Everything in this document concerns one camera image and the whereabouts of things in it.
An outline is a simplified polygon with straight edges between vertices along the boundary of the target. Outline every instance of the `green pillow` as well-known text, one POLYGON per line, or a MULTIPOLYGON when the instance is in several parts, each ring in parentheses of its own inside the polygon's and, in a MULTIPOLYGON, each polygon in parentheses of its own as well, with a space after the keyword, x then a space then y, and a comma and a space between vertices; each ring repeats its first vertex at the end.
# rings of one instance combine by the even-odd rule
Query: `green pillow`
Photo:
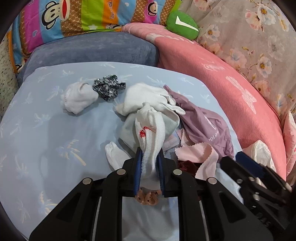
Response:
POLYGON ((189 40, 198 36, 198 26, 188 14, 180 11, 171 12, 166 21, 166 28, 189 40))

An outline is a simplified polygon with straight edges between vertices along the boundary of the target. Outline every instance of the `blue cushion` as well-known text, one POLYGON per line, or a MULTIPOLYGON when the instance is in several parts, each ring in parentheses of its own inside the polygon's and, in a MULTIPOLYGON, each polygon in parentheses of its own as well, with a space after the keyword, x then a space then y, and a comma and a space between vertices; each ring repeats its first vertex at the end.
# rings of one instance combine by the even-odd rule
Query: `blue cushion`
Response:
POLYGON ((19 86, 35 69, 66 63, 112 61, 156 66, 153 44, 123 32, 100 32, 59 39, 36 48, 17 76, 19 86))

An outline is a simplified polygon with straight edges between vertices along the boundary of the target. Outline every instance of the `bed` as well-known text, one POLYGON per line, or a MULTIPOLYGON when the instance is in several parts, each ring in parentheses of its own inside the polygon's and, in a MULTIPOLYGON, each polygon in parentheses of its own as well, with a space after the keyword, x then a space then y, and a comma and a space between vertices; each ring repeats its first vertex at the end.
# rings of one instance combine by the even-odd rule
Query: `bed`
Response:
MULTIPOLYGON (((109 74, 116 74, 120 81, 127 83, 127 88, 138 82, 155 87, 168 84, 194 104, 222 116, 230 130, 234 153, 242 150, 217 100, 194 77, 118 62, 85 62, 38 68, 22 84, 13 99, 16 104, 10 106, 1 122, 5 124, 5 129, 0 138, 0 182, 5 183, 9 179, 0 187, 1 203, 10 220, 26 238, 83 178, 96 180, 112 172, 105 155, 106 144, 113 141, 132 157, 135 155, 118 139, 125 118, 113 111, 113 105, 123 101, 124 91, 113 102, 99 98, 77 116, 63 112, 60 106, 59 96, 70 83, 81 81, 91 84, 95 78, 109 74)), ((166 153, 166 157, 176 158, 174 148, 166 153)), ((216 176, 240 199, 238 185, 234 181, 220 169, 216 176)), ((151 207, 125 198, 123 239, 177 239, 177 203, 177 198, 162 199, 160 204, 151 207)))

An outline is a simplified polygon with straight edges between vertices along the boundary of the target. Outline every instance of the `pink blanket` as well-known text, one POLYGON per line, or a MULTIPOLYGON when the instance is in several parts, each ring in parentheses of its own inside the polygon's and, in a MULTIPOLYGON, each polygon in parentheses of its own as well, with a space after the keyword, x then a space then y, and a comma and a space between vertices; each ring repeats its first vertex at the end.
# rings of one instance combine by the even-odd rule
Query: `pink blanket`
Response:
POLYGON ((286 152, 278 117, 243 76, 196 42, 161 25, 129 23, 121 31, 156 45, 160 55, 158 67, 201 80, 226 113, 241 147, 263 141, 272 154, 277 173, 286 179, 286 152))

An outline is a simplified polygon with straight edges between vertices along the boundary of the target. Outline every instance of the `white check mark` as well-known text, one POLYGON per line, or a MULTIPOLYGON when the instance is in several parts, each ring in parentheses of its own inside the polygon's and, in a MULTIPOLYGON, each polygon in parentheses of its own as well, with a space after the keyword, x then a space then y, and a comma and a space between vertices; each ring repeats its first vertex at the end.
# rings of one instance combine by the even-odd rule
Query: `white check mark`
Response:
POLYGON ((188 27, 188 28, 190 28, 190 29, 194 29, 195 31, 198 32, 198 29, 197 29, 197 28, 192 27, 191 25, 182 22, 178 16, 177 16, 177 18, 176 18, 176 24, 178 24, 178 25, 182 25, 182 26, 185 26, 185 27, 188 27))

